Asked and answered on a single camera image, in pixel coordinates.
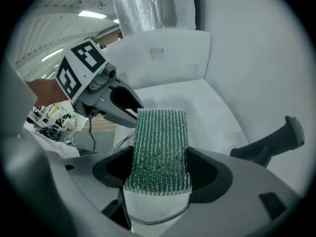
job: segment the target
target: black cable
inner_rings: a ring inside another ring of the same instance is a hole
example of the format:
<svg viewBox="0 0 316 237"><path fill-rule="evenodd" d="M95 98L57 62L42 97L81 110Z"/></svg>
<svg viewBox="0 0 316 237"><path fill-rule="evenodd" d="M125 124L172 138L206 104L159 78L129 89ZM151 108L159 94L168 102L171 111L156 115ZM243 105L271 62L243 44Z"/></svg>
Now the black cable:
<svg viewBox="0 0 316 237"><path fill-rule="evenodd" d="M92 137L92 140L93 140L93 150L95 150L96 146L97 146L97 142L95 141L93 135L92 135L92 125L91 125L91 119L89 118L89 123L90 123L90 126L89 126L89 134L91 135Z"/></svg>

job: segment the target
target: ceiling light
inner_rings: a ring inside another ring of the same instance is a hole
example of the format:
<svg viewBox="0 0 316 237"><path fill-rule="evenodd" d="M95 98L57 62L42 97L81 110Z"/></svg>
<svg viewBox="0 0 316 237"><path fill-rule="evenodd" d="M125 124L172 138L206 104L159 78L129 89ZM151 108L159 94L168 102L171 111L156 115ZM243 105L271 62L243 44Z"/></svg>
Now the ceiling light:
<svg viewBox="0 0 316 237"><path fill-rule="evenodd" d="M52 73L47 79L49 79L53 74L55 74L56 73L56 71L54 72L54 73Z"/></svg>
<svg viewBox="0 0 316 237"><path fill-rule="evenodd" d="M80 17L91 17L91 18L105 18L106 15L103 15L103 14L99 14L99 13L95 13L95 12L91 12L91 11L82 11L78 14L78 16Z"/></svg>
<svg viewBox="0 0 316 237"><path fill-rule="evenodd" d="M47 59L49 59L49 58L52 57L53 55L55 55L55 54L57 54L57 53L60 53L62 50L63 50L63 48L61 48L61 49L59 49L59 50L57 50L57 51L55 51L55 52L53 52L53 53L51 53L51 54L45 56L44 58L42 58L41 61L42 61L42 62L46 61Z"/></svg>

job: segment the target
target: black handle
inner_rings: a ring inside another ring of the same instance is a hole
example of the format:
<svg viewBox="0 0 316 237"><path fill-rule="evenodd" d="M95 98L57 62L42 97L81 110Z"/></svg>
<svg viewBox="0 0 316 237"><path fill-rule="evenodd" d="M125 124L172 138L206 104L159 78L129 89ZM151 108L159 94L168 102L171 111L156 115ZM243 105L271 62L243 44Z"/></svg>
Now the black handle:
<svg viewBox="0 0 316 237"><path fill-rule="evenodd" d="M231 156L268 165L271 157L304 145L305 136L300 122L286 116L286 124L267 137L231 151Z"/></svg>

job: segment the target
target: foil duct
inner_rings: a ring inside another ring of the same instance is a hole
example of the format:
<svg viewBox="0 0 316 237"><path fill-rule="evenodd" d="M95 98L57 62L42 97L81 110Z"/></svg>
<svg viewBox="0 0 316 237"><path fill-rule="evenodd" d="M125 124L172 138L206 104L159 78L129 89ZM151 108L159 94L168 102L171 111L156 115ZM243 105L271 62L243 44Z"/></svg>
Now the foil duct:
<svg viewBox="0 0 316 237"><path fill-rule="evenodd" d="M195 29L194 0L113 0L124 37L161 28Z"/></svg>

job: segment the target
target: green sponge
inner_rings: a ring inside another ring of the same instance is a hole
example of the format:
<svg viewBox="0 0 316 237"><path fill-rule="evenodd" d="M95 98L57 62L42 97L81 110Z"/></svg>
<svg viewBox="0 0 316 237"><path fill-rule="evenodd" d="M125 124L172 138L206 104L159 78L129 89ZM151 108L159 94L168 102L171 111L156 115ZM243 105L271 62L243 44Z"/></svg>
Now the green sponge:
<svg viewBox="0 0 316 237"><path fill-rule="evenodd" d="M190 192L187 114L176 109L138 109L133 166L124 188L167 196Z"/></svg>

